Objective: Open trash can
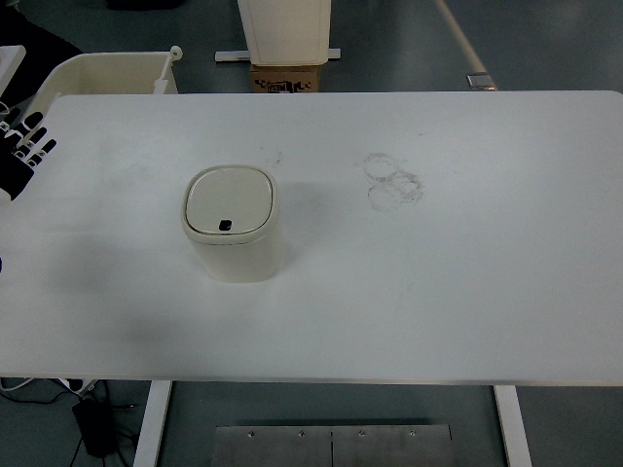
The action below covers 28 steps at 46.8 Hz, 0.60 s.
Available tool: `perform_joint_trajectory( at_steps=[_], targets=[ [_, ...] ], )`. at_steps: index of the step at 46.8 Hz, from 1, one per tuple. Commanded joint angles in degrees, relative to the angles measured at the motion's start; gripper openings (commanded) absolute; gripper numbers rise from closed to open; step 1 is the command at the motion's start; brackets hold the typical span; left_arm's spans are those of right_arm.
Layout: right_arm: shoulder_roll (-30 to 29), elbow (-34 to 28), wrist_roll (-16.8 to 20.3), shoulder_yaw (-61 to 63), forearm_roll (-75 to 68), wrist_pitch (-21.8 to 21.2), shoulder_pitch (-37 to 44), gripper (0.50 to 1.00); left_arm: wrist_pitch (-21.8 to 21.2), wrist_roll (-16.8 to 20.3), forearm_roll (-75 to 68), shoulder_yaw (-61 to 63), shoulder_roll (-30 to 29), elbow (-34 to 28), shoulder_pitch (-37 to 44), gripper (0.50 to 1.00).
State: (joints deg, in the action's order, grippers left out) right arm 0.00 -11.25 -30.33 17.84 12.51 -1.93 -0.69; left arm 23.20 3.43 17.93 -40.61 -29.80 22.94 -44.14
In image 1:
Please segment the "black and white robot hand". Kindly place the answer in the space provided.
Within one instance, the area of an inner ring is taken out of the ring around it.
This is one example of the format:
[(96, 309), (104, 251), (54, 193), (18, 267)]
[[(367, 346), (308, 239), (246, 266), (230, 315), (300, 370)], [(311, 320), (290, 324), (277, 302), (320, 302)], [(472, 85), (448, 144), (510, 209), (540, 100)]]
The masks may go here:
[(19, 109), (1, 118), (1, 204), (17, 199), (35, 174), (35, 170), (56, 147), (42, 125), (44, 114), (35, 111), (18, 121)]

